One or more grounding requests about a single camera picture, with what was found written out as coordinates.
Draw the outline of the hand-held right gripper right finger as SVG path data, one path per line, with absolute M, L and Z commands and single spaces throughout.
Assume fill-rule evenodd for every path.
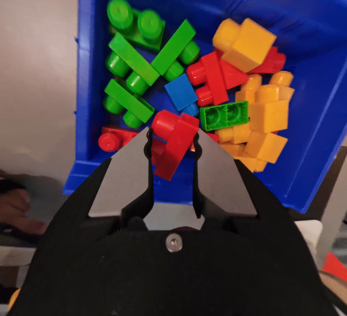
M 201 128 L 193 139 L 193 208 L 203 227 L 231 218 L 256 218 L 257 211 L 234 158 Z

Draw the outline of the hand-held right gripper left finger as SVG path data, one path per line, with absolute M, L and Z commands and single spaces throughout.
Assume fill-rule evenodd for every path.
M 115 216 L 127 224 L 150 213 L 154 206 L 152 142 L 152 130 L 146 127 L 111 157 L 89 217 Z

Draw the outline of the red two-stud block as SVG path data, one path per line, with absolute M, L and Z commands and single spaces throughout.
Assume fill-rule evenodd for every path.
M 99 147 L 105 152 L 115 152 L 130 142 L 139 131 L 131 128 L 122 128 L 115 125 L 103 126 L 98 138 Z
M 166 141 L 153 141 L 154 174 L 170 181 L 198 132 L 199 119 L 186 113 L 178 116 L 161 110 L 151 128 L 154 136 Z

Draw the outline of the blue plastic bin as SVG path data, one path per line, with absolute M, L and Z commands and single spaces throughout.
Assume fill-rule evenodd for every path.
M 277 36 L 275 45 L 287 57 L 284 69 L 294 75 L 288 142 L 275 164 L 258 178 L 287 207 L 309 208 L 346 135 L 346 0 L 127 0 L 137 9 L 153 9 L 173 34 L 188 19 L 196 30 L 201 54 L 213 50 L 212 38 L 226 18 L 250 18 Z M 70 195 L 111 156 L 98 146 L 101 128 L 110 119 L 125 126 L 102 106 L 112 75 L 109 0 L 79 0 L 75 162 L 63 187 Z

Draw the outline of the person's left hand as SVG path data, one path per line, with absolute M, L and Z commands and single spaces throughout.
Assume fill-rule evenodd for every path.
M 0 196 L 0 222 L 11 225 L 30 235 L 43 235 L 46 223 L 27 217 L 30 209 L 29 193 L 26 189 L 14 189 Z

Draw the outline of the pile of orange blocks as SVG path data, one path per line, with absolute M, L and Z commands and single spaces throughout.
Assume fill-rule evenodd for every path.
M 293 78 L 291 72 L 282 70 L 263 85 L 261 75 L 249 75 L 235 95 L 238 101 L 248 102 L 249 122 L 215 130 L 218 144 L 251 172 L 262 172 L 268 163 L 274 164 L 288 141 L 278 132 L 288 128 Z

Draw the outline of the blue single-stud block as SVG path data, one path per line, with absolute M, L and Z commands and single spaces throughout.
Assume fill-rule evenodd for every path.
M 183 112 L 193 117 L 198 116 L 200 112 L 197 105 L 198 97 L 185 73 L 164 87 L 178 112 Z

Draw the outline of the red building block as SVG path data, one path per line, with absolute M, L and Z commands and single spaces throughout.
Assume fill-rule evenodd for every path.
M 231 64 L 225 62 L 224 60 L 219 60 L 219 65 L 222 71 L 226 89 L 232 89 L 248 82 L 248 75 Z
M 277 46 L 272 46 L 263 63 L 247 72 L 247 74 L 274 74 L 283 69 L 285 62 L 286 55 L 280 53 Z
M 204 55 L 188 66 L 186 75 L 193 86 L 204 83 L 195 91 L 197 105 L 201 107 L 217 106 L 228 101 L 228 94 L 216 50 Z

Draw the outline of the red flat object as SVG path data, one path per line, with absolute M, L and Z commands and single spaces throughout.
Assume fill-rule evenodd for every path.
M 327 253 L 321 270 L 347 282 L 347 268 L 332 252 Z

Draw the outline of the green building block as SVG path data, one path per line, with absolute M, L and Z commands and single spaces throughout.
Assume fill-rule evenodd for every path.
M 200 47 L 193 40 L 195 34 L 195 29 L 185 19 L 151 62 L 151 66 L 168 82 L 181 76 L 184 66 L 198 58 Z

